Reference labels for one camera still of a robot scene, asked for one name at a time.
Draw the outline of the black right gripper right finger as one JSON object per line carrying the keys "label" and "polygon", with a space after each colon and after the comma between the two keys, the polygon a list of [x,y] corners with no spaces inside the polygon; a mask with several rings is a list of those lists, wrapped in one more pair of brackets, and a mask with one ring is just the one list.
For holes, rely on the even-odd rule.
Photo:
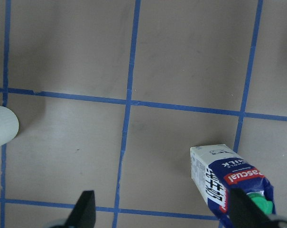
{"label": "black right gripper right finger", "polygon": [[275,228],[272,221],[242,189],[230,190],[229,217],[234,228]]}

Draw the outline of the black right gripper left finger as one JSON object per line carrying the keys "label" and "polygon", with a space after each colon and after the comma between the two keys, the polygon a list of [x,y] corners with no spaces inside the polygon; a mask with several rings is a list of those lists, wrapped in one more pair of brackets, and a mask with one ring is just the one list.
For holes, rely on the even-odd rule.
{"label": "black right gripper left finger", "polygon": [[96,222],[94,190],[81,193],[75,207],[64,223],[64,228],[93,228]]}

